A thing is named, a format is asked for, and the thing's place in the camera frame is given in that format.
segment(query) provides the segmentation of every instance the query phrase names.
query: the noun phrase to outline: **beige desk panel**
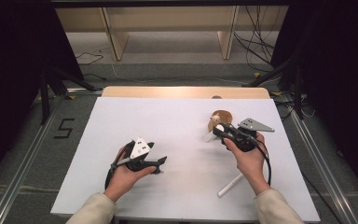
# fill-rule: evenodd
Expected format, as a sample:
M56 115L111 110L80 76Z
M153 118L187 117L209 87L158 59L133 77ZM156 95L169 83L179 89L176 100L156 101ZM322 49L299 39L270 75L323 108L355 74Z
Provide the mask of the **beige desk panel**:
M269 99L264 88L237 87L134 87L110 86L103 97Z

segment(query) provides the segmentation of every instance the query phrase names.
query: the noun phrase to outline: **table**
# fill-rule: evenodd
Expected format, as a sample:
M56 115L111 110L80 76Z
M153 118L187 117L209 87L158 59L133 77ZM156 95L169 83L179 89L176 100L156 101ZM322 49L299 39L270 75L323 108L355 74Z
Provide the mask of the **table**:
M223 99L211 99L214 96ZM254 193L244 179L222 198L216 195L239 171L220 141L201 140L215 109L230 111L233 123L250 116L276 130L263 133L272 165L272 187L305 221L320 221L275 104L262 88L106 88L94 106L51 213L71 215L89 195L103 191L117 149L129 142L126 138L136 138L132 135L139 133L156 143L149 160L168 159L161 166L164 174L141 179L120 198L117 220L256 221Z

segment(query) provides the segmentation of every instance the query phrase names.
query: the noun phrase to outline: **floor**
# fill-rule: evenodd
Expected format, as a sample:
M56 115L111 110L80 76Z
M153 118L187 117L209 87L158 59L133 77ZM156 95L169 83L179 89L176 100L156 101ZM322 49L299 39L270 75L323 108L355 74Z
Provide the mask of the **floor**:
M250 38L251 33L241 32L240 36ZM277 32L268 35L267 42L274 44ZM244 49L234 40L229 60L223 60L217 35L213 32L180 33L131 33L123 58L119 62L111 60L111 51L105 34L68 34L80 67L88 83L94 86L108 85L156 85L156 86L240 86L255 80L257 73L266 72L271 67ZM257 45L251 45L264 56ZM279 78L273 78L263 87L273 92L277 90ZM77 89L71 82L68 88ZM7 211L1 220L4 223L64 223L67 217L56 217L49 213L55 201L63 177L76 152L90 111L98 92L73 91L73 98L61 99L51 94L51 104L57 108L54 119L45 133L40 126L41 104L35 99L30 108L27 121L13 148L7 153L0 165L0 203L10 186L20 181L15 195L4 205ZM290 94L277 97L284 102ZM337 214L342 223L358 223L358 181L351 168L337 154L334 141L325 129L323 122L314 113L311 105L304 107L303 120L297 120L290 108L277 105L282 116L283 126L288 134L300 169L310 183L306 181L312 200L320 214L322 223L338 223L333 214ZM63 119L74 119L71 138L58 140L54 136ZM41 142L34 142L38 135ZM29 151L38 146L30 157ZM313 156L316 150L321 157ZM23 159L30 157L30 164L24 165ZM318 162L322 158L322 167L330 171L326 176ZM322 200L332 207L333 212ZM130 224L171 223L130 221Z

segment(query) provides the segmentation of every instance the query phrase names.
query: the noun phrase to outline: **person's right hand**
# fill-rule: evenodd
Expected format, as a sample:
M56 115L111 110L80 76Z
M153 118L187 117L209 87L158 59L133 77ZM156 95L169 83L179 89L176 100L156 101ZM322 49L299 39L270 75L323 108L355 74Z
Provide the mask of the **person's right hand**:
M264 136L261 133L256 133L256 140L264 144ZM263 175L264 157L261 152L257 148L248 152L242 152L231 140L225 138L224 141L227 148L234 154L238 169L249 181L255 194L258 195L270 189ZM257 144L266 153L267 150L260 142Z

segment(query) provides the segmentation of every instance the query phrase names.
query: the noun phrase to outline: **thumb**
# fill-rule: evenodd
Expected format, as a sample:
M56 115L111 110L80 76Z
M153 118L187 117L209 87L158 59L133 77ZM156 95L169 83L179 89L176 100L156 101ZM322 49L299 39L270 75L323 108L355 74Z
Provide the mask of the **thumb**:
M138 177L138 179L146 176L146 175L150 175L151 173L153 173L155 170L156 170L156 166L148 166L148 167L145 167L144 169L136 172L136 175Z
M236 155L237 153L240 152L240 149L237 148L237 146L235 145L235 143L233 141L231 141L228 138L223 138L223 141L225 141L226 146L228 147L228 149L234 154Z

